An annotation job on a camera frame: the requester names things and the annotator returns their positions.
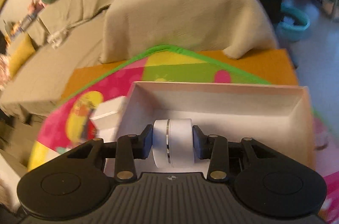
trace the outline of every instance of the beige throw blanket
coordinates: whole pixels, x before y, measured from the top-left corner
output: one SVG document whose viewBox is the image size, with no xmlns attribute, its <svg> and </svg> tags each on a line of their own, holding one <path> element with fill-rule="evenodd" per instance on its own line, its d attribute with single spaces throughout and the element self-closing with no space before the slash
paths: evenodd
<svg viewBox="0 0 339 224">
<path fill-rule="evenodd" d="M 252 48 L 276 47 L 258 0 L 114 0 L 103 39 L 102 63 L 129 59 L 160 44 L 223 49 L 231 58 Z"/>
</svg>

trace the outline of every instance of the roll of tape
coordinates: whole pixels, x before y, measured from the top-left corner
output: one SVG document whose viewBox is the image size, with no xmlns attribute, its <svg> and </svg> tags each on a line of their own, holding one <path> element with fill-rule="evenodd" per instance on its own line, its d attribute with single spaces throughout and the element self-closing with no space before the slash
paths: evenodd
<svg viewBox="0 0 339 224">
<path fill-rule="evenodd" d="M 153 126 L 153 157 L 158 168 L 194 165 L 191 119 L 157 120 Z"/>
</svg>

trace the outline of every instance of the white box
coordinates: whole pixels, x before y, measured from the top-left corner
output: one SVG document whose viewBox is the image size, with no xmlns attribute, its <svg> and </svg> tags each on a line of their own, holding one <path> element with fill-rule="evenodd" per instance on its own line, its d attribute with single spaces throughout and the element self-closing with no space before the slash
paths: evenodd
<svg viewBox="0 0 339 224">
<path fill-rule="evenodd" d="M 102 138 L 104 140 L 104 143 L 115 141 L 117 130 L 118 130 L 118 127 L 112 127 L 109 129 L 99 130 L 97 132 L 97 137 Z"/>
<path fill-rule="evenodd" d="M 125 96 L 120 96 L 98 105 L 90 117 L 96 129 L 106 130 L 119 125 L 125 99 Z"/>
<path fill-rule="evenodd" d="M 252 137 L 314 168 L 312 114 L 306 87 L 225 84 L 135 82 L 129 94 L 116 139 L 140 134 L 157 119 L 190 118 L 206 135 L 218 134 L 239 142 Z M 159 169 L 153 153 L 135 160 L 144 172 L 201 171 L 206 176 L 209 160 L 195 160 L 189 169 Z M 112 175 L 114 162 L 105 170 Z"/>
</svg>

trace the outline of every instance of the round black pad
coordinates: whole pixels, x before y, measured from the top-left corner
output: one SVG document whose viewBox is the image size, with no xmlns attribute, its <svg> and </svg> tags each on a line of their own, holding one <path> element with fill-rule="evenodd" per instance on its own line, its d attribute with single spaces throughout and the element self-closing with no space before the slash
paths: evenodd
<svg viewBox="0 0 339 224">
<path fill-rule="evenodd" d="M 275 218 L 317 213 L 326 183 L 315 171 L 291 159 L 260 159 L 235 179 L 239 199 L 250 209 Z"/>
<path fill-rule="evenodd" d="M 67 195 L 81 185 L 80 178 L 72 173 L 53 173 L 46 176 L 41 183 L 43 190 L 51 195 Z"/>
<path fill-rule="evenodd" d="M 27 173 L 17 187 L 24 209 L 39 218 L 56 220 L 100 206 L 110 191 L 108 178 L 100 169 L 78 160 L 47 163 Z"/>
</svg>

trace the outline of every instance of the ribbed black surface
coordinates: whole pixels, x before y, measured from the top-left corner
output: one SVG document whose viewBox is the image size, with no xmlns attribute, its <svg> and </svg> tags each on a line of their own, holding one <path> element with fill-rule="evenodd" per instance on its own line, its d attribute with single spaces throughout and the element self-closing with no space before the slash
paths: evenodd
<svg viewBox="0 0 339 224">
<path fill-rule="evenodd" d="M 96 211 L 67 221 L 33 217 L 22 224 L 323 224 L 317 216 L 274 220 L 240 205 L 227 186 L 207 182 L 200 173 L 144 173 L 135 183 L 119 185 Z"/>
</svg>

